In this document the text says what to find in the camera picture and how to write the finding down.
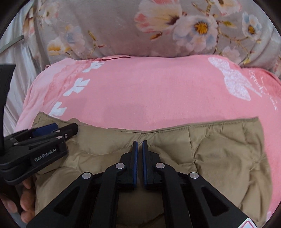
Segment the human hand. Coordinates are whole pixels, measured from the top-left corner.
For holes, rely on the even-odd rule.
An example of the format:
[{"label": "human hand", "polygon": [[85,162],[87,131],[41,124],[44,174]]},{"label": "human hand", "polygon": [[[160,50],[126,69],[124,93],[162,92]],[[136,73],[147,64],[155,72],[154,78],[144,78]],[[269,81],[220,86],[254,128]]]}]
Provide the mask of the human hand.
[{"label": "human hand", "polygon": [[[20,199],[20,205],[23,209],[21,213],[21,219],[24,223],[29,223],[30,220],[35,216],[35,188],[32,178],[28,178],[23,182],[23,190]],[[9,213],[16,213],[17,206],[16,204],[7,198],[4,194],[0,193],[0,199],[2,200],[5,208],[8,210]]]}]

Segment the pink cloth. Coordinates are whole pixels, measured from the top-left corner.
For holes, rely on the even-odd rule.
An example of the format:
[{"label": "pink cloth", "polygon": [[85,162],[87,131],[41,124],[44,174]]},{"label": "pink cloth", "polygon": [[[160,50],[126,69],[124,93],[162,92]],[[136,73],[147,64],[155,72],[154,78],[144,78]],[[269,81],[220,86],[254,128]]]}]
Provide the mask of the pink cloth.
[{"label": "pink cloth", "polygon": [[281,83],[268,71],[220,56],[112,56],[64,59],[38,75],[16,130],[39,111],[104,128],[153,130],[187,123],[258,116],[272,168],[269,216],[281,200]]}]

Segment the khaki pants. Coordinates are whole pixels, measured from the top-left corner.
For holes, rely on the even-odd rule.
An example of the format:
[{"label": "khaki pants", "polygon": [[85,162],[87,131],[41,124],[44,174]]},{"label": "khaki pants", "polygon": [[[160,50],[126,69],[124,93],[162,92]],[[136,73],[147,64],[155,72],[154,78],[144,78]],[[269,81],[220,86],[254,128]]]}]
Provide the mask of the khaki pants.
[{"label": "khaki pants", "polygon": [[[62,127],[73,122],[79,131],[67,142],[68,156],[37,174],[36,213],[83,172],[104,172],[130,151],[134,140],[140,145],[147,140],[149,150],[158,153],[162,162],[181,173],[198,172],[258,227],[265,223],[272,183],[258,118],[141,132],[102,129],[76,119],[64,122],[39,113],[33,126],[57,123]],[[120,193],[117,223],[120,228],[165,227],[161,193],[144,190],[142,170],[138,172],[138,188]]]}]

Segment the sticker with red border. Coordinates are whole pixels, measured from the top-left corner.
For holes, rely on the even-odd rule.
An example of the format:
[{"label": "sticker with red border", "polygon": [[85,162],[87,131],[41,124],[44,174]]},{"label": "sticker with red border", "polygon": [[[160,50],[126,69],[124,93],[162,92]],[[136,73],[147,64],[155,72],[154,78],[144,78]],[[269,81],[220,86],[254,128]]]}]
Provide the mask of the sticker with red border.
[{"label": "sticker with red border", "polygon": [[251,219],[247,218],[245,222],[243,222],[242,225],[239,226],[238,228],[257,228],[257,227]]}]

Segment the floral pillow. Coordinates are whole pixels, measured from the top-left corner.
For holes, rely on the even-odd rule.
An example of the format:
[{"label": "floral pillow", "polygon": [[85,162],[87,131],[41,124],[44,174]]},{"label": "floral pillow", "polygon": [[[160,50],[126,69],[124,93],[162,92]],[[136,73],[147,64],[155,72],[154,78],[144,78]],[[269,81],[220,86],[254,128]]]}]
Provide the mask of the floral pillow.
[{"label": "floral pillow", "polygon": [[24,35],[41,65],[66,57],[218,54],[281,72],[281,37],[252,0],[35,0]]}]

